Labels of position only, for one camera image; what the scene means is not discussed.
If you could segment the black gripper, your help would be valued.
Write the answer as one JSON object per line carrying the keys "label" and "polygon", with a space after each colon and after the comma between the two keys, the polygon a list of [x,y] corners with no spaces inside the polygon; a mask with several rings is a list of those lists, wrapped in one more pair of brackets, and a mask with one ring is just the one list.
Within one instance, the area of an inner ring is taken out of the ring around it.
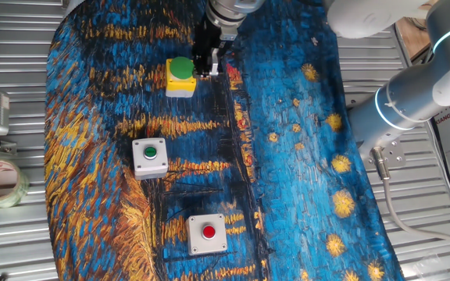
{"label": "black gripper", "polygon": [[[220,74],[219,55],[224,55],[233,44],[233,40],[222,33],[222,28],[210,21],[202,21],[195,26],[195,40],[192,47],[194,76],[218,76]],[[211,70],[208,57],[211,53]]]}

